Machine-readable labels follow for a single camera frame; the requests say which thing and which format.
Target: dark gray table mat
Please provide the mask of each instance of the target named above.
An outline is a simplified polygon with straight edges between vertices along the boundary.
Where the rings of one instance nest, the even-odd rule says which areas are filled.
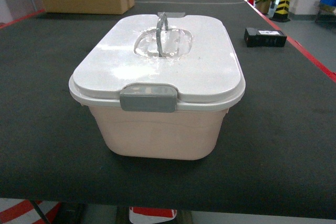
[[[288,42],[247,48],[245,27],[271,26],[242,0],[135,1],[121,16],[42,14],[0,30],[0,197],[336,219],[335,83]],[[68,91],[120,18],[157,12],[220,19],[245,75],[198,161],[114,154]]]

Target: gray handle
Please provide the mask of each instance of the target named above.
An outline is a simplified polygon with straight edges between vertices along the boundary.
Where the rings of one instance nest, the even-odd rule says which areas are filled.
[[[171,86],[129,86],[120,91],[120,105],[125,111],[171,113],[176,110],[177,90]]]
[[[166,13],[161,13],[159,15],[159,20],[156,25],[156,44],[158,46],[159,57],[162,57],[162,43],[161,43],[161,31],[163,27],[163,22],[165,25],[166,31],[168,31],[168,20]]]

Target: gray latch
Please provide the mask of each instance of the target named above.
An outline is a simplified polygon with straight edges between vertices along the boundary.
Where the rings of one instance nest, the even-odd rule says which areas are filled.
[[[176,110],[177,90],[170,86],[130,86],[120,91],[125,111],[165,112]]]

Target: plastic storage container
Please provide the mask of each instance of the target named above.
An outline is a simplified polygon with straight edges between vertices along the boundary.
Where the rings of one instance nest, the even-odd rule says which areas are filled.
[[[120,20],[75,69],[70,93],[89,107],[112,151],[195,160],[214,149],[245,79],[218,19],[165,21]]]

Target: black box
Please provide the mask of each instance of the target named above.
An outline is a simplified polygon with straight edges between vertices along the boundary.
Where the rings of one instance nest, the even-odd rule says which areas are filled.
[[[279,30],[266,30],[248,27],[245,29],[244,41],[247,47],[283,47],[287,36]]]

